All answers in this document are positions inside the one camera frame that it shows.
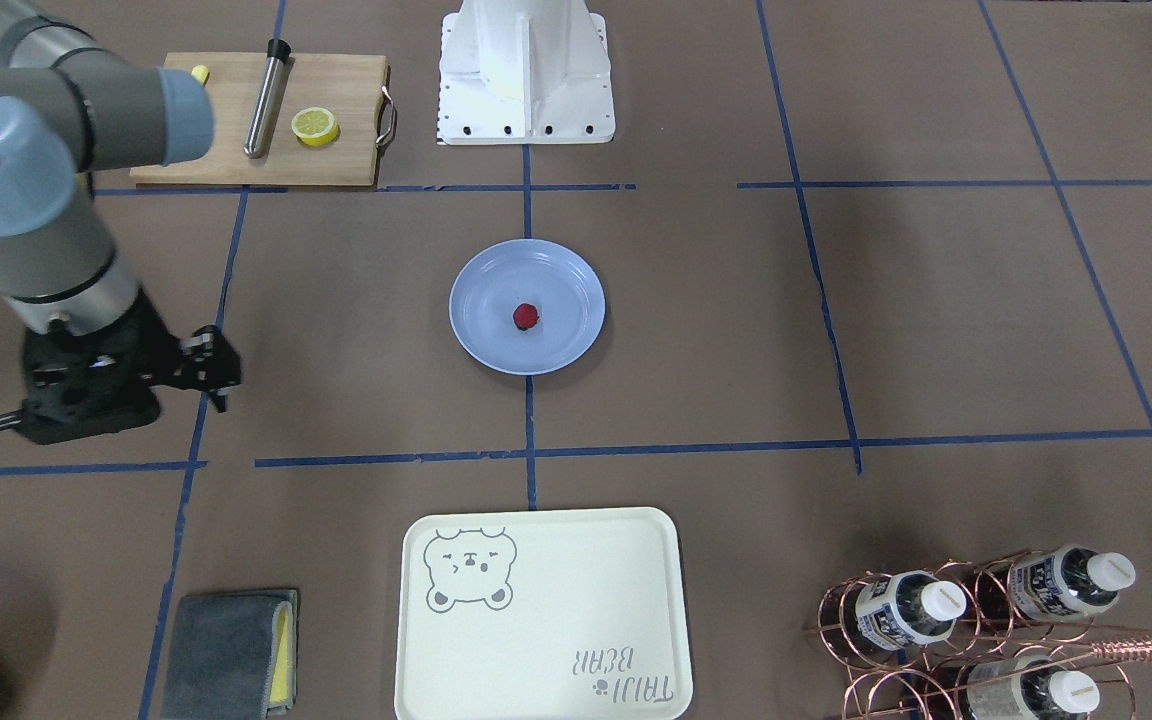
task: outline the white bottle cap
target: white bottle cap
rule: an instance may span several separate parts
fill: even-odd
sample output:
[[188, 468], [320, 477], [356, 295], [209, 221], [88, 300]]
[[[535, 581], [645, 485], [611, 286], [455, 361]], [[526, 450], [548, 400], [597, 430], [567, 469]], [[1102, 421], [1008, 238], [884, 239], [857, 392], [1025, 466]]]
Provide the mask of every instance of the white bottle cap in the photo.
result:
[[1120, 591], [1135, 583], [1135, 564], [1117, 552], [1102, 552], [1087, 560], [1087, 576], [1098, 588]]
[[919, 600], [923, 601], [923, 609], [937, 620], [956, 620], [968, 611], [968, 596], [963, 588], [947, 579], [927, 584]]
[[1047, 688], [1052, 700], [1064, 712], [1091, 712], [1101, 705], [1101, 688], [1086, 673], [1078, 670], [1055, 670]]

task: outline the white plastic bracket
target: white plastic bracket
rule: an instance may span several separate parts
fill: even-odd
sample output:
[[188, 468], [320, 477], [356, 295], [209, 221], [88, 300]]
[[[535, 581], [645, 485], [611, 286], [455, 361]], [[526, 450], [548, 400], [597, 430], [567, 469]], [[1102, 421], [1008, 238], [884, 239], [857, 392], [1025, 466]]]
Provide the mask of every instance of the white plastic bracket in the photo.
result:
[[612, 141], [607, 22], [585, 0], [463, 0], [444, 18], [438, 141]]

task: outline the silver cylindrical utensil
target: silver cylindrical utensil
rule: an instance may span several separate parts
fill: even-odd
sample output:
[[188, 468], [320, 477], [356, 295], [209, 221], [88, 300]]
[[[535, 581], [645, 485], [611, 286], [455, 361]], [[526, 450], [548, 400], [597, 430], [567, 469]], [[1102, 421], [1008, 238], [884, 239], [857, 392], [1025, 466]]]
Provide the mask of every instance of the silver cylindrical utensil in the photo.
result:
[[264, 158], [265, 152], [270, 151], [274, 116], [278, 115], [278, 106], [283, 101], [283, 88], [287, 86], [291, 45], [275, 37], [270, 40], [270, 50], [265, 55], [265, 79], [260, 85], [260, 94], [256, 96], [251, 128], [247, 129], [247, 142], [243, 143], [243, 152], [252, 159]]

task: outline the lemon half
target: lemon half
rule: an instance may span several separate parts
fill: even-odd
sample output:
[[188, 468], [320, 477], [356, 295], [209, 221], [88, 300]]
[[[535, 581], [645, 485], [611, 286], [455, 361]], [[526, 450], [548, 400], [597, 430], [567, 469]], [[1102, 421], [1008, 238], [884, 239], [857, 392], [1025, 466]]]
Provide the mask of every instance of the lemon half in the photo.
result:
[[340, 135], [332, 109], [305, 108], [291, 119], [291, 131], [310, 147], [326, 145]]

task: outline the plate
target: plate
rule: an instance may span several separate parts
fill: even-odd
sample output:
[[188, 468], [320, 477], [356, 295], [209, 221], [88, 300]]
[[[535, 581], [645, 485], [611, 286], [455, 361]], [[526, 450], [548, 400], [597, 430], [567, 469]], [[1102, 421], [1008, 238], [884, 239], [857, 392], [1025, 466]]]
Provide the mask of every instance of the plate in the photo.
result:
[[[520, 331], [513, 311], [529, 302], [535, 327]], [[539, 376], [570, 365], [594, 344], [607, 300], [589, 263], [545, 240], [500, 242], [468, 262], [452, 285], [448, 313], [461, 347], [511, 376]]]
[[672, 720], [679, 537], [654, 507], [430, 515], [403, 539], [399, 720]]

